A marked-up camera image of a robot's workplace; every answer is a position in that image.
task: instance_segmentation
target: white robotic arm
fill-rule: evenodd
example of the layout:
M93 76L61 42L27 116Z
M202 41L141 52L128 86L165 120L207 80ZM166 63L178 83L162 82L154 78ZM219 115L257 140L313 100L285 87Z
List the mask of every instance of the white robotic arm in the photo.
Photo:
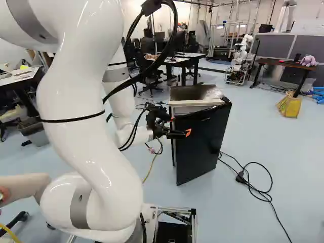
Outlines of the white robotic arm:
M44 191L40 206L46 220L80 237L125 242L141 211L142 185L134 168L105 132L101 99L102 77L118 47L114 61L125 60L120 48L120 2L1 0L0 18L1 38L56 53L39 84L37 106L49 140L76 172L54 180ZM112 83L110 79L119 76L125 66L108 67L104 80L107 91L125 81ZM132 97L129 92L125 89L124 95L110 98L114 114L120 117L115 121L121 130L132 126L129 115L134 101L128 98ZM140 140L147 141L151 133L143 133Z
M241 65L242 62L244 62L248 56L248 53L246 51L247 46L249 43L253 41L253 36L246 34L244 35L242 42L239 44L235 44L235 47L237 48L239 46L239 50L236 49L236 52L234 53L234 62L235 65L239 64Z

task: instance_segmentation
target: ceiling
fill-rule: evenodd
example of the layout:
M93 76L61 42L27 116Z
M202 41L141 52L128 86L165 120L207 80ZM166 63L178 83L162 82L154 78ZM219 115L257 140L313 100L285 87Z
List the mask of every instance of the ceiling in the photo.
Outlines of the ceiling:
M192 0L193 3L204 3L204 4L230 4L232 2L236 3L236 0Z

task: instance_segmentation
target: blue object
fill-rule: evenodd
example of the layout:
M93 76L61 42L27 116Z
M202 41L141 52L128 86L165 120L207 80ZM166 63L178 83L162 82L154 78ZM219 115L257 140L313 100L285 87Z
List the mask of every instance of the blue object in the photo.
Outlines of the blue object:
M324 104L324 87L314 87L314 91L308 94L312 95L312 98L317 100L318 104Z

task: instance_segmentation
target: purple stuffed animal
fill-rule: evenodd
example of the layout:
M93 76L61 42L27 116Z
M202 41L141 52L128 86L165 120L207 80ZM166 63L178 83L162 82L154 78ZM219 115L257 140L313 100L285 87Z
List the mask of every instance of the purple stuffed animal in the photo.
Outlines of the purple stuffed animal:
M315 58L310 55L305 56L300 63L306 67L317 66Z

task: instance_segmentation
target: table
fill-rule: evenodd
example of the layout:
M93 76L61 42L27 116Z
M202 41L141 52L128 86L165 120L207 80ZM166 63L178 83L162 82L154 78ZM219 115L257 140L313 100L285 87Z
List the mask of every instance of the table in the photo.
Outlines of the table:
M181 67L181 85L186 86L186 67L191 64L190 58L175 57L175 61L170 60L171 57L168 57L163 65L167 67L167 79L172 79L172 67ZM155 59L147 58L146 60L154 62Z
M30 117L38 116L39 113L26 93L25 88L31 82L39 82L41 80L43 73L40 71L40 67L14 70L11 73L11 77L0 79L0 87L14 90L21 103L26 107L27 115Z
M250 89L254 88L255 86L257 86L259 84L258 83L258 78L259 78L259 75L260 75L261 68L264 65L278 65L278 66L284 66L284 67L293 67L293 68L304 69L305 73L304 73L304 75L302 77L302 80L301 80L300 84L298 85L298 88L296 89L296 91L294 93L294 96L293 96L294 98L296 98L299 95L300 90L302 89L309 72L316 70L315 66L306 67L306 66L302 66L300 63L296 63L296 62L293 62L293 61L280 62L280 60L272 59L272 58L260 58L260 59L256 60L256 62L259 63L259 67L258 67L257 74L256 74L256 76L254 78L254 82L250 86Z
M198 80L198 64L199 64L199 60L201 58L206 57L207 54L204 54L204 53L190 53L190 52L176 52L174 56L175 57L190 58L192 60L192 66L194 66L193 85L196 85L197 80Z

